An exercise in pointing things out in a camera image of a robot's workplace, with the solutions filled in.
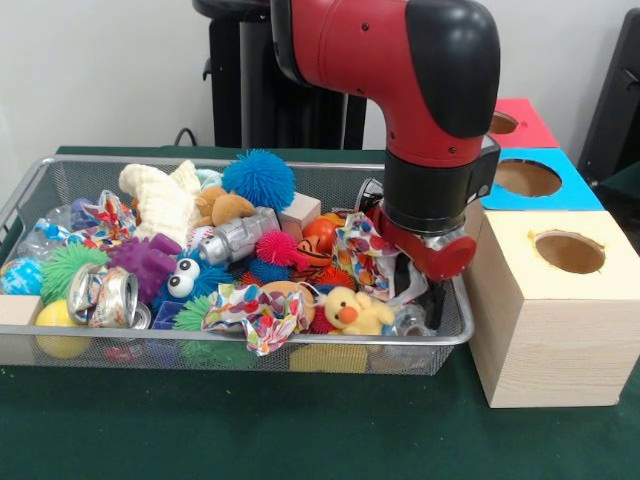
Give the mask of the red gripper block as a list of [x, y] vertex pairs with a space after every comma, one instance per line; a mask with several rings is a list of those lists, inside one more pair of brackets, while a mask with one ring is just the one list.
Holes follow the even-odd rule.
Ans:
[[[373, 208], [373, 223], [380, 236], [391, 243], [414, 263], [430, 283], [424, 295], [425, 324], [438, 330], [446, 301], [446, 288], [442, 281], [461, 274], [476, 253], [476, 241], [463, 228], [438, 236], [423, 236], [400, 228], [391, 222], [379, 206]], [[394, 270], [395, 297], [409, 288], [409, 258], [398, 255]]]

